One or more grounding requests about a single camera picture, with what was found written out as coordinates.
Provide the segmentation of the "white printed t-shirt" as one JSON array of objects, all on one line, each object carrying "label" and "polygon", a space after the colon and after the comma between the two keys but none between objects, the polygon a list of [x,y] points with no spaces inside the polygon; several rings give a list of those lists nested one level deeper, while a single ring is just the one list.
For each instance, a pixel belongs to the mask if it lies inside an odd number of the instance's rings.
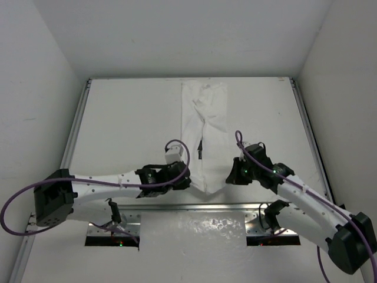
[{"label": "white printed t-shirt", "polygon": [[227,132],[227,85],[181,85],[181,140],[190,151],[193,186],[208,195],[224,188],[232,168]]}]

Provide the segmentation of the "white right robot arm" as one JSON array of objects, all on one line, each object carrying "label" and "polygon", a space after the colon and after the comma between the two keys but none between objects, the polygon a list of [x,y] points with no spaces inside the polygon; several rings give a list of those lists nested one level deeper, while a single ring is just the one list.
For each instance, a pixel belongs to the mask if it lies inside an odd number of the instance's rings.
[{"label": "white right robot arm", "polygon": [[280,198],[261,215],[267,231],[289,229],[325,251],[344,273],[353,275],[376,253],[376,236],[368,216],[352,214],[306,185],[283,163],[272,163],[263,143],[240,144],[227,184],[254,181]]}]

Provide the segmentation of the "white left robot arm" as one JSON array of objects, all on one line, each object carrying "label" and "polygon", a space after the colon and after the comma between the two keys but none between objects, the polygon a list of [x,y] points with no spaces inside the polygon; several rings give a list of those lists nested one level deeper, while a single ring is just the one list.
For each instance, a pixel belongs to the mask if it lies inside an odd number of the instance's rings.
[{"label": "white left robot arm", "polygon": [[36,223],[42,228],[67,219],[101,226],[121,223],[115,198],[156,198],[171,190],[185,190],[190,183],[190,170],[182,161],[108,176],[79,176],[59,169],[34,187]]}]

